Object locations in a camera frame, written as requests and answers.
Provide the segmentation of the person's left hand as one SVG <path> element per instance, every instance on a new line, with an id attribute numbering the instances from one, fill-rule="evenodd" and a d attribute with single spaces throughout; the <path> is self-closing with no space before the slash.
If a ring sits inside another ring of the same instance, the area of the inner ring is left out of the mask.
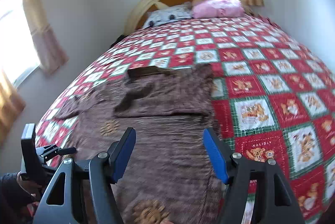
<path id="1" fill-rule="evenodd" d="M 23 190 L 29 193 L 35 201 L 40 201 L 42 186 L 31 180 L 23 180 L 21 172 L 17 174 L 17 183 Z"/>

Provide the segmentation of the left forearm dark sleeve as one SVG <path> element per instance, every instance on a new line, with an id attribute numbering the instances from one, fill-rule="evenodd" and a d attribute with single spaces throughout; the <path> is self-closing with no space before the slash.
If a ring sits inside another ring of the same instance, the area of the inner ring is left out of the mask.
<path id="1" fill-rule="evenodd" d="M 19 172 L 1 176 L 1 223 L 21 223 L 17 211 L 35 202 L 18 182 Z"/>

